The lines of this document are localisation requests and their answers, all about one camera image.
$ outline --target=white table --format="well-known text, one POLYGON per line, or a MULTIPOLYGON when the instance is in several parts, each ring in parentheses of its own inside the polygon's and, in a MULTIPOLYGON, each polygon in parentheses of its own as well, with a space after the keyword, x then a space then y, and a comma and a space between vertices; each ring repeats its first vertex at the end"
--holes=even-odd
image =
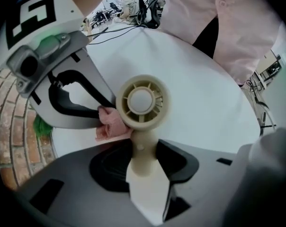
MULTIPOLYGON (((94 43, 124 32, 101 35, 94 43)), ((236 153, 259 137, 256 116, 234 80, 188 43, 157 30, 135 28, 119 38, 88 45, 87 50, 115 94, 128 79, 140 74, 157 76, 166 83, 172 107, 167 121, 157 129, 161 139, 236 153)), ((97 108, 97 102, 79 84, 66 88, 74 103, 97 108)), ((94 138, 94 129, 53 131, 58 156, 99 144, 94 138)))

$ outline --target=person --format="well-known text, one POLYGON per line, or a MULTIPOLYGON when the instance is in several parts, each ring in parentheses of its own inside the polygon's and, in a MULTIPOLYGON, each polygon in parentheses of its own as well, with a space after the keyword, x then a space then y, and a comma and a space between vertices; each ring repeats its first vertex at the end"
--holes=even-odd
POLYGON ((122 0, 122 14, 114 18, 113 23, 137 24, 136 15, 139 12, 139 0, 122 0))
POLYGON ((241 86, 276 41, 280 19, 265 0, 165 0, 163 32, 192 44, 241 86))

